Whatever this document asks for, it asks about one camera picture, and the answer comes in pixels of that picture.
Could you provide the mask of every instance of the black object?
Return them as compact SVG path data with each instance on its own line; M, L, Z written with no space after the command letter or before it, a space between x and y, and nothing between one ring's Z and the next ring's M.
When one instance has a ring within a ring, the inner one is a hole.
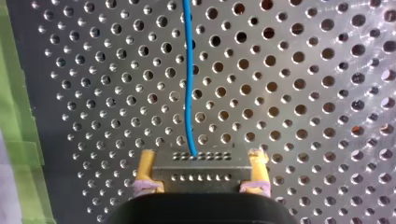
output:
M150 194L132 199L109 224L297 224L282 204L246 193Z

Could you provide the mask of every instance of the hole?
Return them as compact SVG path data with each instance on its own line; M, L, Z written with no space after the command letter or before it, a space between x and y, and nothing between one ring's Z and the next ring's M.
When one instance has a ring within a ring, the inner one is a hole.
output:
M176 3L174 1L171 1L171 2L168 3L167 7L168 7L169 11L174 11L177 8L177 5L176 5Z
M324 200L324 203L327 205L327 206L333 206L333 205L335 205L336 203L337 203L337 201L334 199L334 197L326 197L326 199ZM335 220L334 220L334 218L332 218L332 217L328 217L327 219L326 219L326 222L325 222L326 224L335 224L336 222L335 222Z
M46 19L47 21L53 21L53 18L54 18L54 14L52 11L49 10L44 11L44 19Z
M325 88L329 88L330 86L334 85L335 79L332 76L326 76L322 79L322 85Z
M221 28L223 30L230 30L231 29L231 23L229 21L224 21L223 24L221 25Z
M309 47L314 47L318 44L319 40L317 37L313 36L311 38L308 39L308 46Z
M195 114L195 121L198 123L202 123L206 120L206 115L202 112L196 113Z
M394 22L396 21L396 10L388 10L384 13L384 21Z
M281 41L278 45L280 50L286 50L289 48L289 42L287 41Z
M149 55L149 48L147 46L140 46L139 47L139 54L142 57L147 57Z
M228 114L227 111L222 110L219 112L219 120L225 121L228 119L228 117L230 117L230 115Z
M353 56L359 57L364 54L366 48L363 45L355 45L352 47L351 53Z
M311 7L306 11L308 18L313 18L318 14L318 10L315 7Z
M359 14L359 15L352 17L352 25L354 25L356 27L360 27L360 26L363 26L364 23L366 23L365 16Z
M341 3L340 5L337 6L337 10L339 13L344 13L348 9L348 4L347 3Z
M251 47L250 52L252 54L258 54L258 53L260 53L261 49L262 48L259 45L254 45Z
M241 59L238 62L238 67L241 70L245 70L245 69L248 69L248 64L249 64L249 62L247 59Z
M295 23L291 26L291 33L294 35L300 35L304 31L304 26L300 23Z
M206 16L210 20L214 20L218 15L218 10L215 7L210 7L206 11Z
M66 60L63 58L58 58L56 59L56 65L58 67L65 67L66 66Z
M163 51L163 53L170 53L172 51L172 45L169 43L163 43L163 45L161 46L161 50Z
M222 136L221 136L221 142L223 143L223 144L227 144L227 143L229 143L231 141L231 136L228 134L228 133L224 133Z
M295 63L302 63L305 59L305 55L302 52L298 51L293 54L292 59Z
M126 50L125 49L118 49L117 50L117 58L123 60L123 59L126 58L126 56L127 56L127 54L126 54Z
M239 44L245 43L245 41L247 41L248 36L245 32L238 32L236 34L236 42L238 42Z
M96 59L97 62L102 63L102 62L105 61L106 55L103 52L98 51L95 54L95 59Z
M267 126L267 124L264 121L259 121L259 122L257 122L257 125L256 125L257 129L259 129L259 130L265 129L266 126Z
M300 202L300 206L303 206L303 207L306 207L306 206L308 206L309 204L311 204L311 200L309 199L309 198L307 198L307 197L303 197L303 198L301 198L300 200L299 200L299 202Z
M168 19L166 19L165 16L159 16L157 19L157 25L158 27L165 27L168 24Z
M198 137L199 144L204 145L208 141L209 141L209 138L206 135L204 135L204 134L199 135L199 137Z
M106 7L112 9L117 6L117 1L116 0L106 0Z
M288 13L280 12L279 14L277 14L277 20L278 21L285 21L287 19L288 19Z
M390 204L390 198L388 198L387 196L381 196L378 199L378 204L381 206L386 206Z
M111 26L111 33L113 33L113 35L119 35L121 32L122 32L122 27L119 24L114 23Z
M294 81L293 86L294 86L294 88L295 88L297 91L300 91L300 90L302 90L302 89L305 88L305 81L304 81L303 79L299 78L299 79L297 79L297 80Z
M250 94L250 92L251 92L251 87L249 86L249 85L243 85L242 87L241 87L241 94L242 95L248 95L248 94Z
M127 103L128 105L136 105L136 102L137 102L136 98L135 98L134 96L132 96L132 95L129 95L129 96L126 98L126 103Z
M148 95L148 102L150 104L156 104L157 101L158 101L158 97L157 97L156 94L151 93L151 94Z
M297 105L297 106L294 108L294 112L295 112L297 115L299 115L299 116L304 115L304 114L306 113L306 106L305 106L305 105Z
M276 153L272 156L271 161L273 163L281 163L283 161L283 157L282 155Z
M317 66L317 65L311 65L308 68L308 73L311 75L316 74L318 71L319 71L319 66Z
M360 174L354 174L352 177L350 177L350 182L354 185L357 185L363 181L363 176Z
M161 125L163 123L163 121L161 120L160 117L154 116L154 117L151 118L151 123L154 126L159 126L159 125Z
M264 63L266 66L272 67L276 64L276 57L273 55L268 55L267 57L265 57Z
M90 79L84 77L84 78L81 80L81 86L82 86L82 87L85 87L85 88L89 88L89 87L91 86L91 81L90 81Z
M347 33L342 33L337 38L338 38L338 42L345 43L348 41L349 35Z
M364 108L364 102L361 100L354 101L352 102L351 107L356 112L361 111Z
M335 136L335 129L327 128L323 131L323 135L326 138L333 138Z
M213 106L215 106L215 103L213 103L213 102L211 102L211 101L208 101L208 102L206 103L206 108L207 108L207 109L212 109Z
M125 9L120 13L120 15L125 20L129 18L129 12L126 11Z
M248 23L251 26L255 26L255 25L259 24L259 19L257 17L252 17L249 19Z
M244 119L251 119L253 117L253 110L245 109L244 112L242 113L242 117Z
M381 101L381 106L385 109L390 109L395 106L395 100L393 98L387 97Z
M217 35L213 35L212 37L210 37L209 43L210 43L210 46L215 48L220 45L221 39Z
M215 73L220 73L224 69L224 65L221 62L215 62L213 63L213 71Z
M365 80L365 75L362 73L355 73L354 75L352 75L351 81L353 84L361 84L363 83Z
M304 129L300 129L299 131L297 131L296 133L296 137L298 140L303 140L308 136L308 132Z
M90 36L93 38L97 38L100 35L100 30L98 28L92 27L90 30Z
M106 99L106 105L108 107L114 107L114 106L116 106L116 100L113 99L113 98L107 98Z
M393 40L389 40L387 42L384 43L384 47L383 50L386 53L392 53L396 50L396 41Z
M144 28L145 28L145 23L143 23L141 20L134 21L134 29L136 31L143 31Z
M227 91L225 90L224 87L218 87L216 89L216 96L218 96L219 98L224 97L226 95Z
M326 162L332 162L335 161L335 154L333 152L326 152L323 156L323 160L325 160Z
M180 94L177 91L171 91L169 93L169 100L172 102L177 102L180 99Z
M264 36L264 39L271 39L274 37L275 35L275 31L273 28L271 27L267 27L264 29L264 31L262 32L262 35Z
M201 98L202 98L202 91L200 91L200 90L194 90L194 91L192 92L192 98L193 98L194 100L199 100L199 99L201 99Z
M84 56L78 54L78 55L76 56L76 64L83 65L84 63L85 63L85 58L84 58Z
M279 115L279 109L277 107L274 107L274 106L269 108L268 109L268 115L271 118L274 118L274 117L278 116Z
M254 139L256 138L256 135L254 133L247 133L245 135L245 140L247 142L254 142Z
M283 104L287 104L291 101L291 96L290 95L283 95L282 99L280 100Z
M392 156L393 153L389 149L381 149L381 151L379 151L379 158L383 161L391 159Z
M239 131L242 128L242 125L240 123L234 123L233 124L233 130L234 131Z
M233 13L237 16L244 14L245 6L241 3L233 5Z
M49 41L51 44L57 45L57 44L59 44L59 42L61 42L61 38L59 38L59 36L57 36L57 35L51 35L49 38Z
M320 119L312 118L309 123L311 124L311 126L318 126L320 124Z
M321 52L321 56L324 60L330 60L334 57L334 50L333 49L324 49Z
M277 141L277 140L279 140L279 139L280 139L280 132L278 132L278 131L270 132L270 139L271 139L272 141Z
M175 68L169 67L165 70L165 76L168 78L173 78L176 76Z
M277 175L274 177L273 182L275 185L280 186L285 183L285 179L281 175Z
M261 7L262 10L264 11L271 9L273 5L274 5L273 0L262 0L261 2Z
M274 91L276 91L276 90L277 90L277 84L276 84L276 82L269 82L269 83L267 84L266 89L267 89L267 91L269 91L269 92L274 92Z
M388 184L392 180L392 176L387 173L379 175L378 180L381 184Z
M313 92L311 92L311 93L309 94L309 100L310 100L310 101L316 101L316 100L318 100L319 98L320 98L320 94L319 94L318 92L313 91Z
M338 70L340 70L341 72L345 72L349 67L348 63L339 63L338 64Z
M335 110L335 104L333 104L333 103L326 103L323 105L323 111L326 114L330 114L330 113L334 112L334 110Z
M378 29L375 28L375 29L370 31L369 35L372 38L377 38L377 37L379 37L381 35L381 32Z
M69 6L64 7L64 15L66 17L72 17L74 15L74 9Z
M322 31L328 32L332 28L334 28L334 21L331 19L326 19L322 21L322 23L320 24L320 28L322 29Z

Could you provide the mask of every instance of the blue wire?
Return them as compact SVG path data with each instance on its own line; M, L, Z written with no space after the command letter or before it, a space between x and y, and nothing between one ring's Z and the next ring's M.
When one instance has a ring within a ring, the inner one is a hole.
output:
M193 49L192 49L192 28L191 28L191 9L190 0L183 0L184 10L184 28L186 33L187 45L187 84L186 84L186 109L184 110L184 123L186 124L187 142L189 144L190 154L194 157L197 156L197 149L195 148L194 138L192 136L191 127L191 96L192 96L192 62Z

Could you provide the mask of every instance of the perforated metal sheet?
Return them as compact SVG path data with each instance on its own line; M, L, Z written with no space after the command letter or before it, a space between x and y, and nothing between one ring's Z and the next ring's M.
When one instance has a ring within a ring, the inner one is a hole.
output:
M301 223L395 223L396 2L192 4L198 149L266 150ZM8 6L55 217L102 222L141 149L187 148L181 2Z

